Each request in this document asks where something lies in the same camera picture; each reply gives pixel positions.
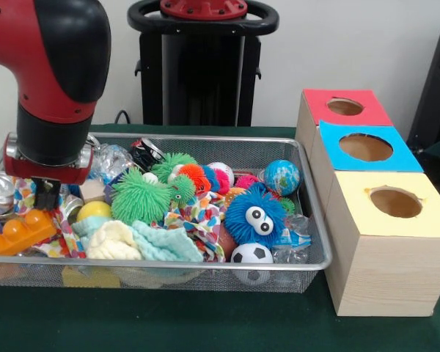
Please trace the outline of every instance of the blue fuzzy toy with googly eyes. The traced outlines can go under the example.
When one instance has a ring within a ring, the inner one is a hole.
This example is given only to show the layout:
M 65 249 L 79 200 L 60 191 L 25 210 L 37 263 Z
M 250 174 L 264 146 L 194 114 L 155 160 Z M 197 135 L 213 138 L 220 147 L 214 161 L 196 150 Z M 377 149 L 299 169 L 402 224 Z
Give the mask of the blue fuzzy toy with googly eyes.
M 285 228 L 286 213 L 271 194 L 249 189 L 237 196 L 225 213 L 225 228 L 238 244 L 260 243 L 269 249 Z

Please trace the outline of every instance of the black object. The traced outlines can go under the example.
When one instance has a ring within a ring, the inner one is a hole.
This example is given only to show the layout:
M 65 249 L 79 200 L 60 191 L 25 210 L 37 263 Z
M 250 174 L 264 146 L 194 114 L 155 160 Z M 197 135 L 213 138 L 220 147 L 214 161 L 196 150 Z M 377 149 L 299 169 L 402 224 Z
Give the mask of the black object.
M 440 141 L 440 38 L 428 71 L 408 138 L 413 150 L 423 151 Z
M 18 104 L 18 149 L 27 159 L 41 165 L 69 165 L 80 156 L 91 120 L 92 116 L 77 123 L 52 123 L 38 119 Z
M 111 56 L 111 30 L 103 6 L 97 0 L 34 0 L 34 6 L 60 87 L 79 103 L 98 100 Z
M 133 162 L 144 172 L 149 172 L 152 166 L 164 159 L 164 154 L 149 139 L 142 138 L 134 143 L 131 149 Z
M 258 35 L 270 34 L 279 15 L 248 1 L 260 20 L 192 21 L 164 15 L 158 0 L 134 4 L 128 22 L 140 35 L 144 123 L 251 125 L 255 77 L 260 76 Z
M 34 208 L 39 210 L 53 210 L 59 207 L 60 182 L 33 178 L 36 184 Z

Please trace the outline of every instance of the wire mesh basket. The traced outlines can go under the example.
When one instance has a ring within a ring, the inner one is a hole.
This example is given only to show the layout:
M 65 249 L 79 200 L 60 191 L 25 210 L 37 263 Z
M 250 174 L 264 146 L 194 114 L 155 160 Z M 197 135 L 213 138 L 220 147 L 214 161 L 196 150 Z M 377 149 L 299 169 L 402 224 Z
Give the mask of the wire mesh basket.
M 164 152 L 184 152 L 201 164 L 222 161 L 233 170 L 258 173 L 276 159 L 293 162 L 301 183 L 293 200 L 310 218 L 312 244 L 303 264 L 183 263 L 132 260 L 0 257 L 1 286 L 121 287 L 303 293 L 331 262 L 323 215 L 304 148 L 292 139 L 94 133 L 100 143 L 129 148 L 146 137 Z

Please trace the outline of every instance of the spiky green ball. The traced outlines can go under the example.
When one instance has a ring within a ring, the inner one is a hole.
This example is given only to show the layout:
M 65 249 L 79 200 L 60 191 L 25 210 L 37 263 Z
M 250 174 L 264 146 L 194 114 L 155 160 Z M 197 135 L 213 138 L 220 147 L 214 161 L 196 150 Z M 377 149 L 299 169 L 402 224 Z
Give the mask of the spiky green ball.
M 293 215 L 295 213 L 295 203 L 292 202 L 288 198 L 281 198 L 279 200 L 281 206 L 284 208 L 284 210 L 287 212 L 287 215 Z
M 171 200 L 180 204 L 186 204 L 196 192 L 194 182 L 186 175 L 179 175 L 168 183 L 171 191 Z
M 169 209 L 171 191 L 163 183 L 147 183 L 141 172 L 132 168 L 113 186 L 112 216 L 127 225 L 135 220 L 151 224 L 160 221 Z
M 151 172 L 158 176 L 162 183 L 168 182 L 168 176 L 171 175 L 176 165 L 197 164 L 197 161 L 189 154 L 185 153 L 166 153 L 164 161 L 160 164 L 153 165 Z

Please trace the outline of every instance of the red square panel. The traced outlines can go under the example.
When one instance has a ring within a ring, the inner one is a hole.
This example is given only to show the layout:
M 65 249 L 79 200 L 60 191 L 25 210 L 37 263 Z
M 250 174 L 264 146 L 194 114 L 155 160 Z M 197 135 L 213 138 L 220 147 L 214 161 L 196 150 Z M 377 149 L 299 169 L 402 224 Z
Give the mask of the red square panel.
M 305 89 L 305 98 L 315 121 L 336 125 L 393 126 L 371 90 Z

